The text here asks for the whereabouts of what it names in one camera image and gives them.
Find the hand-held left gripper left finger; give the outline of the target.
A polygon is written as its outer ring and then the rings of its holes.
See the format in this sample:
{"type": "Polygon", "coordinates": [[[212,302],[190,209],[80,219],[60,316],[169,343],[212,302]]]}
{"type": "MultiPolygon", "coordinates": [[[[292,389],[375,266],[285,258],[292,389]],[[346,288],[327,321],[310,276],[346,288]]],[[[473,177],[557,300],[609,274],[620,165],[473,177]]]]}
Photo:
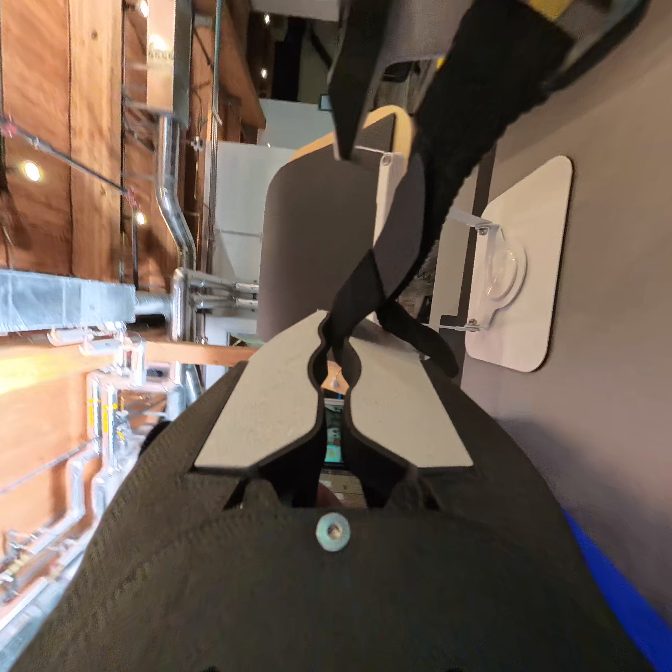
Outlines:
{"type": "Polygon", "coordinates": [[[315,311],[248,360],[194,462],[196,469],[240,473],[261,466],[319,426],[327,317],[327,311],[315,311]]]}

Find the silver ceiling pipe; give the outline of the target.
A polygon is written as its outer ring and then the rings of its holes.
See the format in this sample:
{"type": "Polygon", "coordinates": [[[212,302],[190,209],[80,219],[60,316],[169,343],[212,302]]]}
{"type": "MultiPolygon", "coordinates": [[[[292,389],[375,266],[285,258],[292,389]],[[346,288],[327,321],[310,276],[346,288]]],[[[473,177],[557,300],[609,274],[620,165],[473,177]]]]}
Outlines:
{"type": "Polygon", "coordinates": [[[251,317],[258,308],[258,285],[221,280],[196,269],[196,244],[178,197],[180,125],[171,115],[158,117],[155,147],[155,196],[179,261],[171,279],[167,332],[173,343],[192,344],[198,313],[226,308],[235,318],[251,317]]]}

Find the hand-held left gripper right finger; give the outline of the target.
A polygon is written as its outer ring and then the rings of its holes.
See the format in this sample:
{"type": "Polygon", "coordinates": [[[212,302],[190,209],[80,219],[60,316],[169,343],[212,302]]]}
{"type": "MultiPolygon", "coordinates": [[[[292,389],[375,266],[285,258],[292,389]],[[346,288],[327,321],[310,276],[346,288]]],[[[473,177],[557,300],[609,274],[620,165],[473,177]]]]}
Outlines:
{"type": "Polygon", "coordinates": [[[412,345],[380,326],[357,326],[343,349],[343,374],[350,383],[343,458],[355,473],[474,466],[412,345]]]}

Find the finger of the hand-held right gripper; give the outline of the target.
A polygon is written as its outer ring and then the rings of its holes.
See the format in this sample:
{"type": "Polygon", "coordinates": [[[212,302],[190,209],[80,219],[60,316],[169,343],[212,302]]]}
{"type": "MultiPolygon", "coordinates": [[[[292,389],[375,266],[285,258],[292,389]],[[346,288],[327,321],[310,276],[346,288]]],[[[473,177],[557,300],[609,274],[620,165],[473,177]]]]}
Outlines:
{"type": "Polygon", "coordinates": [[[386,68],[445,56],[469,1],[342,1],[329,72],[334,154],[348,161],[386,68]]]}

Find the large silver ceiling duct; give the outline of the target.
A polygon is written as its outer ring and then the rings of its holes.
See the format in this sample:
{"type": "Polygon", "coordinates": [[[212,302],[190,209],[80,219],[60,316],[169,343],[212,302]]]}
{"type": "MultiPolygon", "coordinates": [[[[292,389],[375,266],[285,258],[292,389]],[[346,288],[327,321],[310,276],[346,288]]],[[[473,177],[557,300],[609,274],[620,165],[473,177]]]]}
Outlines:
{"type": "Polygon", "coordinates": [[[1,270],[1,334],[131,323],[133,285],[1,270]]]}

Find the large blue bin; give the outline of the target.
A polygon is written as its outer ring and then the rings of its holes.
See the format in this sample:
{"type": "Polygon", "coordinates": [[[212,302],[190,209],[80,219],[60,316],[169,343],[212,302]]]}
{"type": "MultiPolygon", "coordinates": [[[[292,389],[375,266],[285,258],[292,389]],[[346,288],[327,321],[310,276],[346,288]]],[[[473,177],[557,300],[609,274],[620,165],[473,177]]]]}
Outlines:
{"type": "Polygon", "coordinates": [[[615,564],[563,511],[589,571],[626,633],[656,671],[671,670],[671,629],[615,564]]]}

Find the black board with wooden rim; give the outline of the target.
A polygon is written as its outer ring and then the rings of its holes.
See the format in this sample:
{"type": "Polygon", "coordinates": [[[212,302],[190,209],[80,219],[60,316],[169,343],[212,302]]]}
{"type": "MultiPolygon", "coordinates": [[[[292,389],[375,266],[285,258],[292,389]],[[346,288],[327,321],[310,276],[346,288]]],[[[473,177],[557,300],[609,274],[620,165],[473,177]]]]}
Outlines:
{"type": "Polygon", "coordinates": [[[297,149],[265,199],[257,308],[263,343],[333,299],[374,247],[407,171],[413,122],[397,105],[368,113],[352,161],[330,132],[297,149]]]}

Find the wooden ceiling beam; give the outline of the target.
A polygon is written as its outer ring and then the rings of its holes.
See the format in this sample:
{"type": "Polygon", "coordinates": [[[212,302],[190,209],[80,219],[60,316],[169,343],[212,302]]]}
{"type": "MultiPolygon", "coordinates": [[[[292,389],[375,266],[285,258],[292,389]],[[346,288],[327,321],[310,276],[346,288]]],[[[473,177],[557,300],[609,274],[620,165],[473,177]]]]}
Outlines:
{"type": "Polygon", "coordinates": [[[1,394],[86,374],[109,366],[139,369],[148,362],[231,367],[246,362],[256,348],[187,341],[104,338],[102,344],[13,343],[1,346],[1,394]]]}

